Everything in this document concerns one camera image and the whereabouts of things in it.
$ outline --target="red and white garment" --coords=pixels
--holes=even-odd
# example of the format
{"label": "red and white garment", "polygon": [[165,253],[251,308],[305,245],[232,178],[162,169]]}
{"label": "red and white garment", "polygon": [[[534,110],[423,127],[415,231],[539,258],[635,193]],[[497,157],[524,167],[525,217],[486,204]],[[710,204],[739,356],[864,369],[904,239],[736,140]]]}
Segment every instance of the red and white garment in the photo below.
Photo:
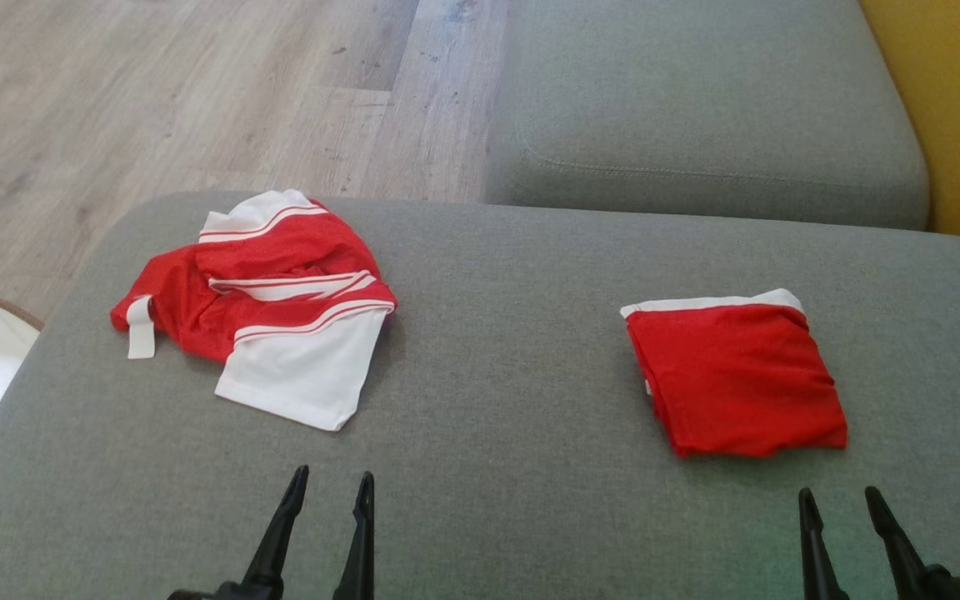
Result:
{"label": "red and white garment", "polygon": [[350,225],[287,190],[210,212],[198,243],[150,259],[110,318],[129,358],[152,357],[163,331],[224,363],[221,398],[335,432],[396,305]]}
{"label": "red and white garment", "polygon": [[847,446],[834,381],[788,290],[641,302],[621,316],[679,457]]}

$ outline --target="gray fabric surface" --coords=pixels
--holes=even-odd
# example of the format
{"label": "gray fabric surface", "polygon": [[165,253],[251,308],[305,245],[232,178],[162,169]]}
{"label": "gray fabric surface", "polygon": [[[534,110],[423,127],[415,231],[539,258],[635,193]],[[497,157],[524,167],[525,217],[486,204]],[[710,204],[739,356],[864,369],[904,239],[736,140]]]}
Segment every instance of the gray fabric surface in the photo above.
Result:
{"label": "gray fabric surface", "polygon": [[522,0],[510,23],[495,202],[925,227],[854,0]]}
{"label": "gray fabric surface", "polygon": [[[862,491],[960,573],[960,238],[890,229],[423,202],[329,202],[401,301],[358,414],[318,432],[213,396],[107,312],[146,259],[242,193],[164,198],[92,256],[0,407],[0,599],[164,598],[239,578],[312,468],[285,580],[330,598],[363,471],[379,598],[799,598],[812,486],[843,586],[892,597]],[[800,297],[850,447],[678,460],[618,308]]]}

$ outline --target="white trim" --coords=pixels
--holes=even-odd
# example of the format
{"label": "white trim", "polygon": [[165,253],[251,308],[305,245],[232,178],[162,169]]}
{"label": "white trim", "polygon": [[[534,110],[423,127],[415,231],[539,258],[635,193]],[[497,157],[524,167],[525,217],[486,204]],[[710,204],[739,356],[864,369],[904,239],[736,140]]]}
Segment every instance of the white trim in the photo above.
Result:
{"label": "white trim", "polygon": [[395,303],[388,300],[350,300],[334,304],[325,310],[321,316],[313,319],[312,322],[302,324],[297,327],[277,327],[266,326],[266,324],[254,324],[251,327],[240,327],[236,331],[235,346],[241,343],[250,342],[252,339],[267,338],[270,335],[287,335],[298,333],[317,333],[325,327],[330,326],[342,318],[349,318],[351,315],[358,315],[369,311],[380,311],[390,313],[395,310]]}
{"label": "white trim", "polygon": [[263,303],[276,303],[296,296],[316,293],[313,299],[320,300],[342,295],[355,289],[363,289],[376,282],[377,278],[368,270],[352,273],[339,273],[336,276],[253,278],[252,280],[228,280],[210,278],[209,286],[218,293],[228,293],[233,289],[246,293]]}
{"label": "white trim", "polygon": [[227,215],[210,212],[198,233],[199,243],[237,242],[266,234],[288,217],[325,215],[298,190],[267,191],[240,202]]}
{"label": "white trim", "polygon": [[153,319],[150,318],[149,293],[132,300],[125,312],[125,322],[128,323],[128,357],[153,357]]}
{"label": "white trim", "polygon": [[769,304],[773,307],[795,308],[803,313],[803,304],[799,299],[784,288],[773,289],[772,292],[759,293],[757,296],[726,296],[726,297],[685,297],[679,300],[647,300],[639,304],[628,304],[621,308],[622,318],[635,312],[670,312],[670,311],[697,311],[700,308],[717,307],[746,307],[750,304]]}

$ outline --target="stitching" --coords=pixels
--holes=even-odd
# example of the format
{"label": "stitching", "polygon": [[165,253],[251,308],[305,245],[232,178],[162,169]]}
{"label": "stitching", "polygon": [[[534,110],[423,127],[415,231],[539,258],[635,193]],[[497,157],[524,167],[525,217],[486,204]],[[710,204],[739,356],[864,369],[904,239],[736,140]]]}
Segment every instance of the stitching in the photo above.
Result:
{"label": "stitching", "polygon": [[513,125],[514,137],[525,149],[526,158],[543,163],[544,167],[553,171],[583,173],[589,175],[609,175],[615,178],[675,178],[675,179],[712,179],[716,183],[740,185],[740,183],[761,183],[767,186],[819,186],[830,188],[847,188],[863,190],[897,190],[917,185],[915,182],[899,183],[896,186],[862,186],[856,183],[815,182],[810,179],[787,179],[769,175],[755,175],[750,173],[698,173],[683,171],[679,168],[652,168],[628,166],[601,166],[601,164],[580,164],[567,160],[557,160],[543,156],[536,149],[530,147],[517,124]]}

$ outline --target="folded red cloth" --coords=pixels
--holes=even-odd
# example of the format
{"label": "folded red cloth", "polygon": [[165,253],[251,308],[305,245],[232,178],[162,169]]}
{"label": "folded red cloth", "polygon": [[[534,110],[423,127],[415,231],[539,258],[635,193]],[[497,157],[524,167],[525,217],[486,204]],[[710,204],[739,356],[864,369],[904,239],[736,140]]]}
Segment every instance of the folded red cloth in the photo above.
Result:
{"label": "folded red cloth", "polygon": [[621,315],[677,456],[847,446],[834,381],[788,290],[643,302]]}

